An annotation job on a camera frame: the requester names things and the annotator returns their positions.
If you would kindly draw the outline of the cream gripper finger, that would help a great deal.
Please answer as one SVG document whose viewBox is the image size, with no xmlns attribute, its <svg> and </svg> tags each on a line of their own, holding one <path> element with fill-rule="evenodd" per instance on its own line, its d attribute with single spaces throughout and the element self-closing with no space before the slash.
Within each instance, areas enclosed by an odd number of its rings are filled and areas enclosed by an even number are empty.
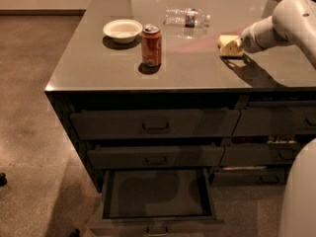
<svg viewBox="0 0 316 237">
<path fill-rule="evenodd" d="M 219 51 L 220 51 L 220 55 L 224 56 L 224 57 L 242 57 L 244 54 L 244 51 L 243 52 L 235 52 L 234 51 L 233 40 L 222 45 L 219 48 Z"/>
</svg>

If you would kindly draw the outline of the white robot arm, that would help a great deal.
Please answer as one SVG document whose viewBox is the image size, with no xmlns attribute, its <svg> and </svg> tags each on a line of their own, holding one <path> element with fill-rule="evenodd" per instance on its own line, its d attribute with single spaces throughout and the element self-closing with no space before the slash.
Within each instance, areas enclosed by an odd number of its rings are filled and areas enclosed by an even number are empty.
<svg viewBox="0 0 316 237">
<path fill-rule="evenodd" d="M 282 0 L 272 14 L 243 30 L 239 36 L 222 35 L 223 57 L 294 44 L 316 67 L 316 3 Z M 285 185 L 278 237 L 316 237 L 316 139 L 296 156 Z"/>
</svg>

